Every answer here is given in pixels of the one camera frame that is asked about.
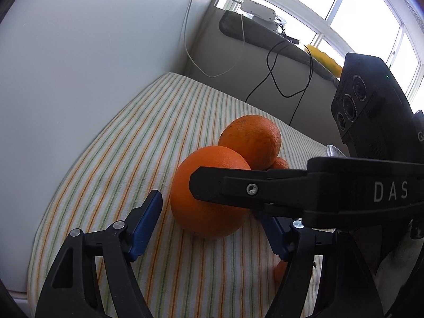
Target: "white wall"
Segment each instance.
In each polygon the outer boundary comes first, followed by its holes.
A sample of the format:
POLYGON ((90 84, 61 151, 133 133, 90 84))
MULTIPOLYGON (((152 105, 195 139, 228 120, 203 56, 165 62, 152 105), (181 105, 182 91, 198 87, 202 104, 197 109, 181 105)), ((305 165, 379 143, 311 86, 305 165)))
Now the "white wall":
MULTIPOLYGON (((193 39, 211 0, 194 0, 193 39)), ((180 72, 189 0, 16 0, 0 24, 0 277, 26 291, 63 176, 140 90, 180 72)))
MULTIPOLYGON (((198 38, 194 44, 192 57, 197 65, 210 76, 228 70, 242 53, 240 61, 231 71, 216 78, 206 77, 190 62, 187 63, 184 73, 244 101, 249 92, 269 72, 266 67, 268 50, 248 43, 243 49, 241 41, 221 33, 218 23, 223 13, 223 10, 215 8, 212 17, 204 27, 202 37, 198 38)), ((271 64, 273 60, 274 55, 270 56, 271 64)), ((273 73, 283 93, 290 95, 305 87, 309 66, 279 56, 273 73)), ((332 82, 314 73, 291 126, 322 144, 333 144, 348 154, 348 149, 342 143, 336 122, 331 115, 330 107, 335 92, 336 87, 332 82)), ((300 94, 288 99, 283 98, 278 93, 272 78, 269 77, 251 95, 248 103, 288 124, 299 98, 300 94)))

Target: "camera lens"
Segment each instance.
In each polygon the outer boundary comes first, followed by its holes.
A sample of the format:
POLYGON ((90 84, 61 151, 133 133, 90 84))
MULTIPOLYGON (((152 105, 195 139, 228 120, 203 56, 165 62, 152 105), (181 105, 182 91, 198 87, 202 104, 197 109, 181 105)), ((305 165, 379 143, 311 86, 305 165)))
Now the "camera lens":
POLYGON ((344 130, 346 124, 344 122, 344 117, 340 112, 337 114, 337 123, 339 124, 340 129, 344 130))
POLYGON ((353 77, 352 85, 353 85, 353 92, 355 92, 358 99, 361 101, 364 101, 365 97, 367 96, 367 89, 365 87, 365 83, 362 80, 362 78, 358 75, 355 75, 353 77))
POLYGON ((356 107, 352 97, 348 94, 343 98, 343 108, 349 121, 353 121, 356 118, 356 107))

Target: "white lettering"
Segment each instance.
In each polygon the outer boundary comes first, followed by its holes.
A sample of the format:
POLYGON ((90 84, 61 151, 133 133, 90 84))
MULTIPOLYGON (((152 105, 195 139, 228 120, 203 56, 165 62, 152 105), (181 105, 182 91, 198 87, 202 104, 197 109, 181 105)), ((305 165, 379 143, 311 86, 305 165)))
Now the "white lettering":
POLYGON ((374 202, 380 202, 383 199, 383 183, 375 182, 374 183, 374 202), (377 187, 381 188, 380 197, 377 198, 377 187))
POLYGON ((406 180, 402 182, 402 191, 404 192, 404 194, 401 196, 402 198, 406 198, 408 196, 408 189, 405 186, 407 184, 408 182, 406 180))
POLYGON ((396 197, 395 182, 392 182, 392 187, 390 188, 389 201, 390 201, 390 199, 391 199, 392 197, 394 197, 394 198, 395 198, 395 201, 397 200, 397 197, 396 197))

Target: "white cable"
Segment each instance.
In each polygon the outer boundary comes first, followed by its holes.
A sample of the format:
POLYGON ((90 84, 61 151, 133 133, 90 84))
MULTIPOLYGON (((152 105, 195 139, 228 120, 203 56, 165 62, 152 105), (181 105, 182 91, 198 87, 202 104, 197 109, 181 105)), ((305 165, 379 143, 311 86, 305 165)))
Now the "white cable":
POLYGON ((208 74, 206 74, 203 70, 201 70, 201 69, 199 68, 199 66, 196 64, 196 62, 194 62, 194 60, 191 58, 191 56, 190 56, 190 54, 188 53, 188 50, 187 50, 187 44, 186 44, 186 30, 187 30, 188 15, 189 15, 189 12, 190 12, 190 7, 191 7, 192 2, 193 2, 193 0, 190 0, 190 3, 188 4, 187 11, 186 11, 186 14, 185 14, 185 25, 184 25, 184 48, 185 48, 185 50, 186 50, 186 53, 187 53, 188 58, 189 58, 189 59, 193 62, 193 64, 197 67, 197 69, 198 69, 198 70, 200 70, 200 71, 201 71, 203 74, 205 74, 207 77, 214 78, 214 77, 221 76, 221 75, 223 75, 223 74, 225 74, 225 73, 228 73, 231 69, 233 69, 233 68, 236 66, 236 64, 238 63, 238 61, 240 60, 240 58, 241 58, 241 57, 242 57, 242 55, 243 55, 243 51, 244 51, 244 43, 245 43, 245 39, 244 39, 243 15, 240 15, 240 17, 241 17, 241 32, 243 33, 243 48, 242 48, 242 50, 241 50, 240 56, 239 56, 239 57, 238 57, 238 59, 235 61, 235 63, 233 64, 233 66, 232 66, 229 70, 226 70, 224 73, 221 73, 221 74, 218 74, 218 75, 208 75, 208 74))

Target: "yellow object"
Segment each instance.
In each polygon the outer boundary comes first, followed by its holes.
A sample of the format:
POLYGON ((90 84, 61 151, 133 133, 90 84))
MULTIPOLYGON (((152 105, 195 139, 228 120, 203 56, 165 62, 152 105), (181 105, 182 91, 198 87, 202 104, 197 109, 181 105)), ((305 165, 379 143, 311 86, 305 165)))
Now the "yellow object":
POLYGON ((335 77, 340 77, 342 75, 342 67, 340 67, 336 61, 334 61, 325 52, 318 50, 310 44, 305 45, 305 47, 308 48, 312 57, 327 68, 335 77))

